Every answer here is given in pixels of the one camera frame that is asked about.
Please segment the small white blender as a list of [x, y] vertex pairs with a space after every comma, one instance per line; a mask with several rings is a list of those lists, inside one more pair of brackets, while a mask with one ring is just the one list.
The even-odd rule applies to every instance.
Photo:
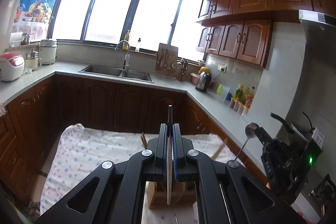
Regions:
[[39, 52], [32, 49], [26, 53], [25, 68], [35, 71], [42, 65], [42, 59], [38, 56]]

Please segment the steel kitchen sink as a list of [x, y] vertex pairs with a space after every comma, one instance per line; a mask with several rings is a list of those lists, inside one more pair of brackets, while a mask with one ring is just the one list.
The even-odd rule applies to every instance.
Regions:
[[132, 70], [124, 70], [122, 68], [115, 68], [106, 65], [89, 65], [86, 68], [80, 70], [81, 73], [90, 73], [103, 76], [121, 77], [125, 79], [132, 79], [147, 83], [153, 83], [154, 81], [150, 77], [149, 73], [137, 72]]

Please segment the upper wooden wall cabinets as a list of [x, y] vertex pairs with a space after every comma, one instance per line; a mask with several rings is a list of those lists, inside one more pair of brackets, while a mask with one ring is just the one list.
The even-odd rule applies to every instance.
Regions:
[[264, 68], [273, 23], [296, 23], [299, 10], [334, 16], [335, 0], [202, 0], [197, 51]]

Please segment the white cooking pot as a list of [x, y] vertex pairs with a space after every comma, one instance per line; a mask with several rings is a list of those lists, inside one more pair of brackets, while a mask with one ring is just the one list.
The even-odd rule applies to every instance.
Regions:
[[39, 44], [39, 58], [42, 65], [51, 65], [56, 61], [57, 40], [42, 39]]

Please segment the dish drying rack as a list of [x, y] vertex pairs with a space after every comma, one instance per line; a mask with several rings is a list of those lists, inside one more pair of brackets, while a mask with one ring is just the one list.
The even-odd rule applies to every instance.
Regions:
[[155, 63], [156, 75], [184, 81], [188, 65], [187, 59], [178, 58], [178, 47], [163, 43], [159, 44]]

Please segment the steel electric kettle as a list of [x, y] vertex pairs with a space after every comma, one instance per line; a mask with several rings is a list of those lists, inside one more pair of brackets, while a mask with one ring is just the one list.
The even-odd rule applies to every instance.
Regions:
[[199, 78], [197, 84], [195, 85], [195, 89], [199, 92], [205, 93], [210, 86], [212, 77], [210, 73], [210, 69], [208, 67], [201, 67], [198, 71]]

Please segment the yellow dish soap bottle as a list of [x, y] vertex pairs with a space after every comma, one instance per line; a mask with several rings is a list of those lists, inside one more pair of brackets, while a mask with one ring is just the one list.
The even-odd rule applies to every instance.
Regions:
[[122, 45], [123, 50], [129, 49], [129, 37], [130, 37], [130, 30], [127, 30], [125, 37], [124, 37], [123, 45]]

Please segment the metal chopstick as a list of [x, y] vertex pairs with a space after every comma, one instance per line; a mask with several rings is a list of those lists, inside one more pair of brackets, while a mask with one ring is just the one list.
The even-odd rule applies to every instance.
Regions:
[[167, 205], [171, 204], [171, 190], [173, 178], [173, 106], [168, 106], [168, 122], [167, 122], [167, 156], [166, 156], [166, 186], [167, 186]]

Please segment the white dotted tablecloth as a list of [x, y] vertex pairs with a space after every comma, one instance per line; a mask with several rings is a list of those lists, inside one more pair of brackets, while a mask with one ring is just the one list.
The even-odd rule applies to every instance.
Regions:
[[[119, 163], [144, 149], [141, 133], [102, 131], [81, 124], [68, 126], [60, 136], [40, 201], [42, 216], [99, 164]], [[223, 141], [215, 134], [187, 135], [195, 149], [214, 156]], [[197, 204], [171, 209], [149, 209], [147, 193], [141, 223], [199, 223]]]

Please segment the white red rice cooker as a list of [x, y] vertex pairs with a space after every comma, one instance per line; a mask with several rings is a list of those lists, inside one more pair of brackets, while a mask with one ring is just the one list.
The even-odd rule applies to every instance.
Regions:
[[25, 60], [18, 52], [6, 52], [1, 54], [1, 81], [11, 82], [21, 77], [24, 68]]

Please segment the spice jar rack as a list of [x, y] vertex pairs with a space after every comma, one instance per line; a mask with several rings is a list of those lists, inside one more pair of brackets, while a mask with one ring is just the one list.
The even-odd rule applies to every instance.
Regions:
[[249, 88], [242, 84], [238, 84], [233, 96], [231, 97], [229, 107], [239, 115], [247, 115], [252, 105], [255, 91], [256, 88], [254, 86]]

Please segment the green lid plastic container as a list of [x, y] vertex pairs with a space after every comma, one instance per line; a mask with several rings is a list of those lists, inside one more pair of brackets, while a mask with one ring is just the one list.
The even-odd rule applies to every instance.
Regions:
[[222, 103], [225, 102], [229, 92], [230, 92], [230, 87], [219, 84], [216, 90], [217, 99]]

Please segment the wall power socket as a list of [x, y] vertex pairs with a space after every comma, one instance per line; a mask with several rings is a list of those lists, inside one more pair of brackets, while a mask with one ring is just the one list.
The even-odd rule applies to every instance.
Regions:
[[218, 67], [217, 67], [217, 70], [220, 71], [221, 73], [226, 73], [227, 65], [219, 64]]

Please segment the range hood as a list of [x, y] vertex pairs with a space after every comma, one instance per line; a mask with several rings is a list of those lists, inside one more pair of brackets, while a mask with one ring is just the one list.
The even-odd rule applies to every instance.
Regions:
[[335, 68], [335, 17], [309, 10], [299, 10], [298, 17], [305, 31], [311, 57]]

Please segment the metal spoon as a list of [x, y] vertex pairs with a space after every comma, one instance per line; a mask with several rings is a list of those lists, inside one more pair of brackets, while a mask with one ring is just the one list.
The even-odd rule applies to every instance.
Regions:
[[244, 147], [246, 146], [247, 142], [250, 139], [253, 139], [256, 137], [255, 130], [259, 127], [259, 125], [255, 122], [248, 123], [245, 127], [245, 135], [247, 137], [246, 141], [244, 142], [243, 146], [241, 147], [240, 151], [234, 158], [234, 160], [237, 160], [241, 152], [243, 151]]

